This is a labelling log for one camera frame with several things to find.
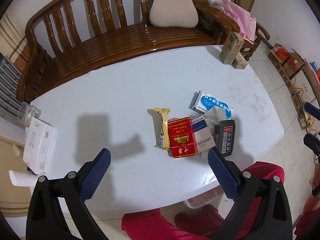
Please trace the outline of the black warning-label box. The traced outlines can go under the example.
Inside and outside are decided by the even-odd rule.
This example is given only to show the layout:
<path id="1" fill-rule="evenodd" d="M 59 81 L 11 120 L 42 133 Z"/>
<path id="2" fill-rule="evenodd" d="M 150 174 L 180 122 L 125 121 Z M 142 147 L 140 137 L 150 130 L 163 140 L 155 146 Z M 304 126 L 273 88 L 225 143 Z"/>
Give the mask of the black warning-label box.
<path id="1" fill-rule="evenodd" d="M 224 156 L 230 156 L 233 152 L 235 136 L 235 121 L 223 120 L 214 127 L 214 140 L 217 150 Z"/>

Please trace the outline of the white tissue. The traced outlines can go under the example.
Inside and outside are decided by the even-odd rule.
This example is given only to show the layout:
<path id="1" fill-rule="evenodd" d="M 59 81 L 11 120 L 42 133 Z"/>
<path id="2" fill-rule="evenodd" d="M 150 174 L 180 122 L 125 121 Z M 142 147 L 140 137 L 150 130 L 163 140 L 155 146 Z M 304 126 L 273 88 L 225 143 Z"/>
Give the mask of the white tissue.
<path id="1" fill-rule="evenodd" d="M 215 125 L 218 125 L 220 121 L 226 120 L 226 113 L 223 108 L 212 107 L 203 115 L 207 126 L 211 133 L 214 133 Z"/>

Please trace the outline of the white blue medicine box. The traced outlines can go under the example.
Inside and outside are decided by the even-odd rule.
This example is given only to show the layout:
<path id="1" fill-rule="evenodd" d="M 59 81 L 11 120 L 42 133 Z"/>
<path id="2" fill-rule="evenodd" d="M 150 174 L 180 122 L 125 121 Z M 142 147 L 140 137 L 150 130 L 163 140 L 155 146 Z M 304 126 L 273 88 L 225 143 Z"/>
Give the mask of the white blue medicine box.
<path id="1" fill-rule="evenodd" d="M 203 115 L 192 118 L 191 123 L 194 130 L 198 153 L 214 148 L 216 143 Z"/>

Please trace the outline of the blue cartoon medicine box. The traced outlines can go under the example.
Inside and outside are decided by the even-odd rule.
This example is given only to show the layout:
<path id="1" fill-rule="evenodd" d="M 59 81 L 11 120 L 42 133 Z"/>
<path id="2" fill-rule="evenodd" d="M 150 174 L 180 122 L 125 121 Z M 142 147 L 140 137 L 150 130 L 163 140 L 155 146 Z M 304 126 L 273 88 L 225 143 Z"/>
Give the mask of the blue cartoon medicine box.
<path id="1" fill-rule="evenodd" d="M 208 94 L 207 92 L 200 90 L 193 104 L 193 110 L 204 114 L 213 107 L 223 109 L 226 119 L 231 119 L 233 114 L 233 107 L 212 96 L 211 94 Z"/>

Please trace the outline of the red cigarette box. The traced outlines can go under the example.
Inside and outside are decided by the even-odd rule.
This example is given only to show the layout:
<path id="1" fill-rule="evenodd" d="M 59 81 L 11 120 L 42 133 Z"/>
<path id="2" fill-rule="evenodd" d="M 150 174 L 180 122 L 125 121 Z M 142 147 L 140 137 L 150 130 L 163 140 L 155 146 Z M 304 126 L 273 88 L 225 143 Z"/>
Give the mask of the red cigarette box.
<path id="1" fill-rule="evenodd" d="M 198 154 L 190 117 L 168 122 L 168 134 L 173 158 L 184 158 Z"/>

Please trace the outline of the yellow snack wrapper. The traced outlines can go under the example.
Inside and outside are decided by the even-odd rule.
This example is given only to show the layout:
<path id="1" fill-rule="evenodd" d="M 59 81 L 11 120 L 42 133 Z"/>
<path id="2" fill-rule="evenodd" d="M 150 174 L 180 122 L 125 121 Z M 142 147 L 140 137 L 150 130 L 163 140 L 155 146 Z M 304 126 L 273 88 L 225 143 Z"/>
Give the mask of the yellow snack wrapper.
<path id="1" fill-rule="evenodd" d="M 169 132 L 168 132 L 168 114 L 169 108 L 157 108 L 153 109 L 161 118 L 161 132 L 159 135 L 159 142 L 157 148 L 162 150 L 168 150 L 170 148 Z"/>

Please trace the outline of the white red trash bag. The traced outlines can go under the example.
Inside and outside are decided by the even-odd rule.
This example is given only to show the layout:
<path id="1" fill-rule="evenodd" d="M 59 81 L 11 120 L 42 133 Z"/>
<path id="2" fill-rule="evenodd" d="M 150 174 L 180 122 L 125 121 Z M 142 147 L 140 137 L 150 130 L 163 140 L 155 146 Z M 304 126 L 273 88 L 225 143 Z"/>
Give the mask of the white red trash bag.
<path id="1" fill-rule="evenodd" d="M 221 186 L 184 201 L 186 207 L 196 210 L 208 204 L 218 204 L 224 191 Z"/>

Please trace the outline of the white product box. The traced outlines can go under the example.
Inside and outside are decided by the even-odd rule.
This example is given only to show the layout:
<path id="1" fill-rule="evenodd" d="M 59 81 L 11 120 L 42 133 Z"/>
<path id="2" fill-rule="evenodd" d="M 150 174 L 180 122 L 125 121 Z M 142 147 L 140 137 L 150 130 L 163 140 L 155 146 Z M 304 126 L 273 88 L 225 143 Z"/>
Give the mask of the white product box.
<path id="1" fill-rule="evenodd" d="M 46 156 L 54 128 L 32 117 L 26 131 L 23 161 L 35 174 L 44 172 Z"/>

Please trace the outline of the small brown drink carton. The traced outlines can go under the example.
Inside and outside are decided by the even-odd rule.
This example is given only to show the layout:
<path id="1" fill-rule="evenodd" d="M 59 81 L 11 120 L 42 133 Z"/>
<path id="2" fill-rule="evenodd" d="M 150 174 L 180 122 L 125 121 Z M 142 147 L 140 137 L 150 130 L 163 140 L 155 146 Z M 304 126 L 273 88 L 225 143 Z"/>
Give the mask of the small brown drink carton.
<path id="1" fill-rule="evenodd" d="M 232 66 L 235 69 L 245 69 L 247 66 L 247 61 L 245 60 L 244 56 L 242 55 L 242 53 L 238 53 L 234 59 L 234 61 L 232 62 Z"/>

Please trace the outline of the tall green drink carton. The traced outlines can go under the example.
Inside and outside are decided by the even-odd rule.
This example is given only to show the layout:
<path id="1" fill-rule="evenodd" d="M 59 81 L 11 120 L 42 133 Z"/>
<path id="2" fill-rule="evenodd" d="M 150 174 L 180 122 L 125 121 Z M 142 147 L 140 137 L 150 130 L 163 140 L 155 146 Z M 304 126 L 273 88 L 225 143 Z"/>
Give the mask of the tall green drink carton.
<path id="1" fill-rule="evenodd" d="M 221 49 L 221 62 L 223 64 L 232 64 L 237 54 L 240 52 L 244 42 L 244 39 L 239 34 L 230 32 Z"/>

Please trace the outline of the pink plastic bag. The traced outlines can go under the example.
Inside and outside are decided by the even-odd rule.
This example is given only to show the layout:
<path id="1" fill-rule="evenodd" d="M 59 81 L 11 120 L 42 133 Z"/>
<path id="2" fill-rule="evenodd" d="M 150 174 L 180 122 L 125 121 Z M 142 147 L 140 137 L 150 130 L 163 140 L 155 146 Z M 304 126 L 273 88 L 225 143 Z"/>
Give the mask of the pink plastic bag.
<path id="1" fill-rule="evenodd" d="M 223 12 L 239 26 L 239 35 L 244 40 L 253 44 L 257 27 L 257 20 L 255 17 L 251 17 L 250 12 L 230 0 L 222 0 L 222 2 L 224 7 Z"/>

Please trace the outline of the glass jar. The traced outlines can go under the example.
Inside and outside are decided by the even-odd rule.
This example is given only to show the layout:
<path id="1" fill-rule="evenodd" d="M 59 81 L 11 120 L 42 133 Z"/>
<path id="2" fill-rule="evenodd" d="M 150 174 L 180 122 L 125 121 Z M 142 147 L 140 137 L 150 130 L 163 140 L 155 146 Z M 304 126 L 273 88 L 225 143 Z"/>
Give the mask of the glass jar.
<path id="1" fill-rule="evenodd" d="M 23 102 L 17 113 L 17 121 L 25 127 L 29 127 L 32 118 L 38 118 L 41 115 L 41 110 Z"/>

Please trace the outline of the grey radiator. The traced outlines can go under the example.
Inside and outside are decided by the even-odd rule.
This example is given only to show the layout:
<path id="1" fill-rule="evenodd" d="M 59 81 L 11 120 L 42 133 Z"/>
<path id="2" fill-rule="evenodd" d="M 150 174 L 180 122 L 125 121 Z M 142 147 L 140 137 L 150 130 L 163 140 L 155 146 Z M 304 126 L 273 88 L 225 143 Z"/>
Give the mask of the grey radiator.
<path id="1" fill-rule="evenodd" d="M 17 120 L 21 102 L 16 99 L 16 89 L 21 71 L 6 57 L 1 56 L 0 65 L 0 105 L 1 118 L 23 128 Z"/>

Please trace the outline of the beige cushion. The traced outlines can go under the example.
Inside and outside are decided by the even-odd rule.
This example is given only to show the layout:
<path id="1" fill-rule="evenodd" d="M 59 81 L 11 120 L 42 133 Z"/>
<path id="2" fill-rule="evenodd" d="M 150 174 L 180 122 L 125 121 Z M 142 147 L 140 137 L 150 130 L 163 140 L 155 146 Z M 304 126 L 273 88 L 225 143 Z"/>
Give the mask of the beige cushion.
<path id="1" fill-rule="evenodd" d="M 160 28 L 195 28 L 199 22 L 192 0 L 153 0 L 149 19 Z"/>

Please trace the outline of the beige curtain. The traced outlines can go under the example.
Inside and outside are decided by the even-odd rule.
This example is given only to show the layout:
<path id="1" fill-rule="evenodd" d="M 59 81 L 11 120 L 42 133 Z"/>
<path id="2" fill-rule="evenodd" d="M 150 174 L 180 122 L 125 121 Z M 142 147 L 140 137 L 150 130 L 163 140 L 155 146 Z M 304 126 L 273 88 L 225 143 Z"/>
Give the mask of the beige curtain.
<path id="1" fill-rule="evenodd" d="M 7 10 L 1 18 L 1 54 L 21 72 L 29 61 L 29 46 L 24 31 Z"/>

